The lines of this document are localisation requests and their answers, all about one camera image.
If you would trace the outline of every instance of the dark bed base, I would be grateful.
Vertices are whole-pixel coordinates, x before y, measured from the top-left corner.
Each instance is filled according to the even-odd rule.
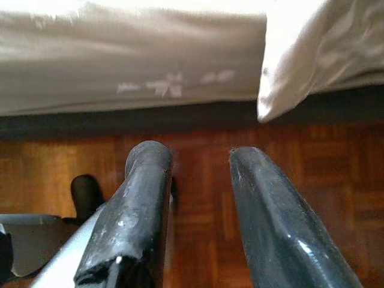
[[[384,86],[311,95],[271,124],[384,121]],[[256,102],[219,102],[112,112],[0,117],[0,140],[61,139],[128,133],[250,128],[260,125]]]

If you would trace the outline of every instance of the white pillow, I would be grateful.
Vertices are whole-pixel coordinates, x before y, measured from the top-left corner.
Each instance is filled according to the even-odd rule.
[[[276,0],[267,11],[259,121],[309,93],[384,83],[383,71],[384,0]]]

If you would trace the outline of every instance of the mattress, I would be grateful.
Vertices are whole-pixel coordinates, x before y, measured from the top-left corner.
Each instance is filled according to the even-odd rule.
[[[0,115],[257,97],[267,1],[9,2]]]

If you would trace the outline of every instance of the bed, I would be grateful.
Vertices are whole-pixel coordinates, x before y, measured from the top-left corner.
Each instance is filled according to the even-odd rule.
[[[383,119],[382,0],[134,2],[1,4],[2,139]]]

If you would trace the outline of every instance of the wooden floor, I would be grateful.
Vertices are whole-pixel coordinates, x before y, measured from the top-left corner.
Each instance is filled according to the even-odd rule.
[[[90,173],[110,197],[129,150],[146,139],[168,145],[175,157],[179,209],[168,287],[251,287],[230,183],[229,151],[236,146],[267,152],[319,214],[363,285],[384,287],[384,125],[0,143],[0,212],[74,216],[71,180]]]

